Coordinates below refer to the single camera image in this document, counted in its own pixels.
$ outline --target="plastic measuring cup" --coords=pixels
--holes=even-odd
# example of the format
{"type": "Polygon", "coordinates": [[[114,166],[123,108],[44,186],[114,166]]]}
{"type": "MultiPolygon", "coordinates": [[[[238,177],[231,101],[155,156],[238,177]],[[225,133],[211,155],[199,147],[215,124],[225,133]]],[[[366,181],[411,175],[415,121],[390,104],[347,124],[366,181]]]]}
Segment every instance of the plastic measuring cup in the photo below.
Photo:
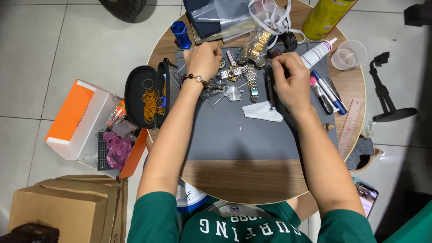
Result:
{"type": "Polygon", "coordinates": [[[342,42],[331,56],[331,63],[339,70],[359,66],[366,59],[366,48],[354,40],[342,42]]]}

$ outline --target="round wooden table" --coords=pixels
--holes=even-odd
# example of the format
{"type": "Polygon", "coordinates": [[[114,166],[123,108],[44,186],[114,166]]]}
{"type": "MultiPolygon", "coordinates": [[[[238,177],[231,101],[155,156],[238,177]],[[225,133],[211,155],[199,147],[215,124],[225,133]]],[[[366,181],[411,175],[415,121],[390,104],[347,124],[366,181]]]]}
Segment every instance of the round wooden table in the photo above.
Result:
{"type": "MultiPolygon", "coordinates": [[[[286,4],[285,0],[276,0],[279,6],[286,4]]],[[[292,1],[290,19],[292,29],[302,29],[303,22],[312,7],[298,0],[292,1]]],[[[189,38],[195,45],[192,28],[186,15],[178,20],[183,21],[188,30],[189,38]]],[[[342,32],[335,28],[325,38],[330,40],[337,37],[331,54],[340,43],[346,40],[342,32]]],[[[245,38],[236,40],[229,46],[243,45],[245,38]]],[[[149,59],[149,66],[157,69],[159,62],[164,58],[175,60],[175,51],[179,47],[175,44],[175,37],[168,29],[160,38],[149,59]]],[[[342,101],[349,109],[353,98],[366,102],[365,81],[361,67],[348,71],[339,71],[328,62],[329,75],[340,93],[342,101]]],[[[365,114],[363,106],[354,133],[349,142],[349,151],[354,148],[360,134],[365,114]]],[[[337,136],[343,128],[346,116],[336,113],[337,136]]],[[[150,130],[149,134],[154,141],[159,130],[150,130]]],[[[308,192],[300,160],[188,160],[184,163],[180,177],[199,190],[225,201],[242,204],[269,204],[297,197],[308,192]]]]}

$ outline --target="glue tube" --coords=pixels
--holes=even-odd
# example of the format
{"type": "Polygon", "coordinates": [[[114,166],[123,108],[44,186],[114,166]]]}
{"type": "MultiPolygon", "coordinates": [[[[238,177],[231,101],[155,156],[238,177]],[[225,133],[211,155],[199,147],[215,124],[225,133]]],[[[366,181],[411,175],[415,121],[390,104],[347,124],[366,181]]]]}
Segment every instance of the glue tube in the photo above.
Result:
{"type": "Polygon", "coordinates": [[[323,41],[314,48],[310,49],[302,55],[302,60],[305,66],[310,69],[317,64],[330,50],[333,48],[332,44],[337,40],[333,38],[330,41],[323,41]]]}

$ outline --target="gray silicone work mat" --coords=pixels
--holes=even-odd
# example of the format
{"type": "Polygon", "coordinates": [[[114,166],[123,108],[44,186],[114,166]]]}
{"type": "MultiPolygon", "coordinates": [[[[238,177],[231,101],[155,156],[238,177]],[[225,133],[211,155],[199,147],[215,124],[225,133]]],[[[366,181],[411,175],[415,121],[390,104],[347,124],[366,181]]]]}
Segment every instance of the gray silicone work mat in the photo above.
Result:
{"type": "MultiPolygon", "coordinates": [[[[318,45],[319,42],[303,43],[298,46],[296,52],[299,55],[318,45]]],[[[222,48],[222,56],[226,60],[227,69],[229,61],[226,51],[230,50],[237,56],[239,47],[222,48]]],[[[176,52],[177,65],[184,64],[183,51],[176,52]]],[[[257,102],[270,100],[268,95],[267,68],[271,69],[270,60],[266,68],[259,70],[257,74],[257,85],[259,99],[257,102]]],[[[316,70],[321,77],[328,76],[327,58],[323,58],[312,70],[316,70]]],[[[243,77],[235,85],[237,87],[246,83],[243,77]]],[[[243,113],[243,106],[251,105],[248,85],[240,88],[241,101],[229,101],[226,97],[219,101],[213,108],[203,101],[198,101],[195,110],[194,126],[189,143],[187,160],[270,160],[270,159],[298,159],[297,149],[293,132],[287,121],[292,121],[291,115],[286,111],[282,112],[283,105],[273,92],[276,107],[282,115],[285,115],[282,122],[265,121],[260,119],[246,118],[243,113]]],[[[315,106],[321,121],[335,125],[334,115],[326,115],[318,98],[310,89],[311,102],[315,106]]],[[[327,133],[337,147],[336,128],[327,133]]]]}

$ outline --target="ruler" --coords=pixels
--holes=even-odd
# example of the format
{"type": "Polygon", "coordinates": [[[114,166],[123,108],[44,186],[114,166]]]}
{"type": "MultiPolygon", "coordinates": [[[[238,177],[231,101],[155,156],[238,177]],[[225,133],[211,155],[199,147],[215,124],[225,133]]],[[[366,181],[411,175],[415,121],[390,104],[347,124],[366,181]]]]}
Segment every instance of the ruler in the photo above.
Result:
{"type": "Polygon", "coordinates": [[[339,147],[339,154],[342,156],[342,159],[345,159],[347,153],[350,152],[348,151],[349,141],[353,135],[354,127],[356,126],[362,107],[363,101],[353,98],[348,114],[346,115],[345,123],[343,124],[342,133],[340,134],[339,141],[337,143],[339,147]]]}

